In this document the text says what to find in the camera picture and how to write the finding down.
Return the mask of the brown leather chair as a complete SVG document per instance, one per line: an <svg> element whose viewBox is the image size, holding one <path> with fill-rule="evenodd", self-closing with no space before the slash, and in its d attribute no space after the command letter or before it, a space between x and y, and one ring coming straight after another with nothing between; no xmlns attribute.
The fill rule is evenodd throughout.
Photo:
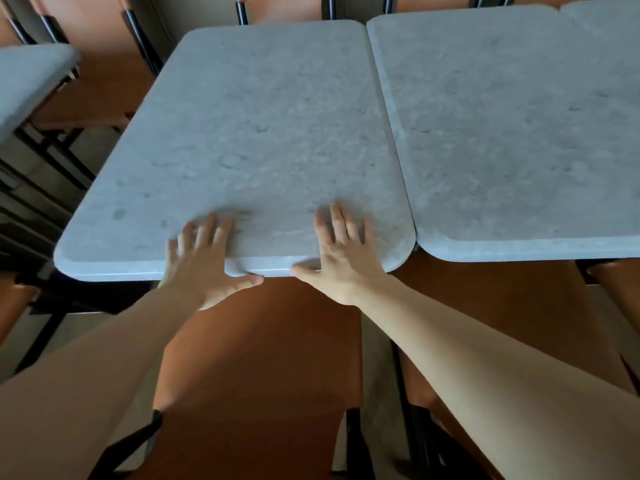
<svg viewBox="0 0 640 480"><path fill-rule="evenodd" d="M166 346L151 423L89 480L375 480L362 319L293 277L197 312Z"/></svg>
<svg viewBox="0 0 640 480"><path fill-rule="evenodd" d="M338 0L235 0L240 25L338 19Z"/></svg>
<svg viewBox="0 0 640 480"><path fill-rule="evenodd" d="M34 365L45 352L66 312L38 304L40 290L0 273L0 383Z"/></svg>
<svg viewBox="0 0 640 480"><path fill-rule="evenodd" d="M640 258L586 259L576 265L587 283L604 288L640 336Z"/></svg>
<svg viewBox="0 0 640 480"><path fill-rule="evenodd" d="M637 395L573 261L457 263L419 250L392 275L429 298ZM410 450L410 461L398 462L397 469L417 479L503 480L398 345L394 361Z"/></svg>
<svg viewBox="0 0 640 480"><path fill-rule="evenodd" d="M32 113L43 131L124 131L164 60L140 23L138 0L27 0L49 43L75 48L68 79Z"/></svg>

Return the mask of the person's right forearm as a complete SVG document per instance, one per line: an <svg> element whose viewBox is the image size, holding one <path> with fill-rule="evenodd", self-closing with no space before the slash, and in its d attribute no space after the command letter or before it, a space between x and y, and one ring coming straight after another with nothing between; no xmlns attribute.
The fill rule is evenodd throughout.
<svg viewBox="0 0 640 480"><path fill-rule="evenodd" d="M640 480L640 398L387 274L359 284L353 303L506 480Z"/></svg>

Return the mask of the person's right hand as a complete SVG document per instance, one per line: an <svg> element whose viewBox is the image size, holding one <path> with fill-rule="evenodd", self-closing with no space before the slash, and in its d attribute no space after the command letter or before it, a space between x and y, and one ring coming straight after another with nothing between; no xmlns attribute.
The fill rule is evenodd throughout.
<svg viewBox="0 0 640 480"><path fill-rule="evenodd" d="M341 305L359 306L363 298L380 287L387 273L377 252L369 252L363 246L363 222L359 226L350 213L351 241L347 245L336 245L333 230L329 230L320 211L316 212L314 229L319 246L318 270L322 272L322 284L314 288Z"/></svg>

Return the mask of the grey stone table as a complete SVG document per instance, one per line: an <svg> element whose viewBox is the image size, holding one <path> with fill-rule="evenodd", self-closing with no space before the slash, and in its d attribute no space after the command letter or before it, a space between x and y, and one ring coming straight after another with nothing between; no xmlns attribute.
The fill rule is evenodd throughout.
<svg viewBox="0 0 640 480"><path fill-rule="evenodd" d="M231 217L226 272L288 276L319 257L332 202L369 216L386 272L416 237L365 26L350 20L190 31L54 250L85 282L157 281L165 244Z"/></svg>
<svg viewBox="0 0 640 480"><path fill-rule="evenodd" d="M640 43L640 0L583 0L559 11L597 38Z"/></svg>
<svg viewBox="0 0 640 480"><path fill-rule="evenodd" d="M52 43L0 48L0 145L79 62L71 45Z"/></svg>
<svg viewBox="0 0 640 480"><path fill-rule="evenodd" d="M640 43L540 5L366 28L421 249L452 262L640 257Z"/></svg>

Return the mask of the person's left hand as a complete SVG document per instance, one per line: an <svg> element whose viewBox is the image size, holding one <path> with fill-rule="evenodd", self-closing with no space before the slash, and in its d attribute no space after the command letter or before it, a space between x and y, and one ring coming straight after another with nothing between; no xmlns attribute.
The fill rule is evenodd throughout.
<svg viewBox="0 0 640 480"><path fill-rule="evenodd" d="M187 222L173 238L179 241L179 262L175 267L165 266L158 286L158 295L192 312L211 308L229 297L224 296L224 279L230 276L225 261L233 220L218 217L215 246L197 250L196 233L201 222Z"/></svg>

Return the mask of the person's left forearm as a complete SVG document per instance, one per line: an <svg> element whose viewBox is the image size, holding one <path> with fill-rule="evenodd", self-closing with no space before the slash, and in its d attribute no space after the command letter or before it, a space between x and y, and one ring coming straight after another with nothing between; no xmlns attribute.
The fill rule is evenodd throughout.
<svg viewBox="0 0 640 480"><path fill-rule="evenodd" d="M0 480L87 480L149 369L204 304L167 286L0 385Z"/></svg>

